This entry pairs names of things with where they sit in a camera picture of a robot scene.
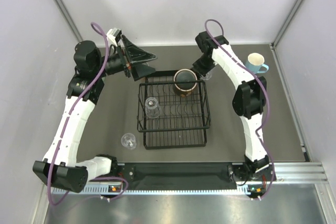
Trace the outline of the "light blue ceramic mug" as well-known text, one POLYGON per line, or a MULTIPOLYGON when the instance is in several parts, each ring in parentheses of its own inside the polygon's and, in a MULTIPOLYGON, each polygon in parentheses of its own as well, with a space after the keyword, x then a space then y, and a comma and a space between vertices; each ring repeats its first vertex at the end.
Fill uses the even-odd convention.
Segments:
POLYGON ((245 67, 254 74, 266 73, 269 70, 269 66, 265 64, 265 58, 259 53, 249 54, 245 67))

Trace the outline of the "red and black skull mug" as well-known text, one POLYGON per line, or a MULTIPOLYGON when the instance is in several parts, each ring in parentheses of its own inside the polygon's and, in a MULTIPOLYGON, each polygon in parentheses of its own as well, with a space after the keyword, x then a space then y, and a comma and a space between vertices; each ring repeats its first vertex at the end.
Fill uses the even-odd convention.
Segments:
POLYGON ((173 91, 179 97, 191 95, 197 86, 197 76, 190 69, 178 70, 174 75, 173 81, 173 91))

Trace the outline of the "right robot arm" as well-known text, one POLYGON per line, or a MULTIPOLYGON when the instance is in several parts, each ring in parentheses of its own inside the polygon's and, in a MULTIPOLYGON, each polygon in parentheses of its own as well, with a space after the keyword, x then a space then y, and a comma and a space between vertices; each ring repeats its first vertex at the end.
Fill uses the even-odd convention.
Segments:
POLYGON ((192 64, 192 70, 199 76, 205 76, 219 66, 233 83, 235 94, 232 106, 243 124, 246 142, 245 174, 251 180, 258 180, 264 174, 264 169, 269 166, 269 156, 263 147, 261 129, 264 106, 267 102, 264 94, 267 81, 264 77, 256 80, 246 70, 224 36, 220 35, 215 39, 221 46, 218 46, 205 31, 196 36, 195 41, 202 56, 192 64))

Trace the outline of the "small clear glass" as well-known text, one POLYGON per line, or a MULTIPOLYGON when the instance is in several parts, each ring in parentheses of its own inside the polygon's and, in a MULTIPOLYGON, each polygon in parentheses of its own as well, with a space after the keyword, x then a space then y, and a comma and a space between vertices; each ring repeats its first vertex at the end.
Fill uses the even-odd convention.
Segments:
POLYGON ((132 134, 132 133, 124 134, 121 138, 121 144, 122 144, 123 147, 125 147, 129 150, 134 150, 137 146, 136 138, 135 138, 134 134, 132 134))
POLYGON ((145 114, 149 119, 156 119, 161 115, 161 107, 155 97, 149 97, 146 99, 145 114))

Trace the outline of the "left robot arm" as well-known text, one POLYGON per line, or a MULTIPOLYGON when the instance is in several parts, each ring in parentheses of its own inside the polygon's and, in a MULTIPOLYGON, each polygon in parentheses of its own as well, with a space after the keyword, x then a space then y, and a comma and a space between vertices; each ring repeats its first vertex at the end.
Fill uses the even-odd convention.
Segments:
POLYGON ((107 59, 96 44, 84 40, 75 46, 75 75, 68 85, 65 109, 54 140, 40 161, 33 164, 33 172, 47 186, 81 192, 86 183, 99 176, 106 180, 117 178, 117 160, 110 155, 100 154, 93 159, 77 162, 77 151, 90 114, 98 103, 104 87, 104 78, 119 72, 135 81, 155 73, 146 65, 157 59, 124 35, 118 35, 114 49, 107 50, 107 59))

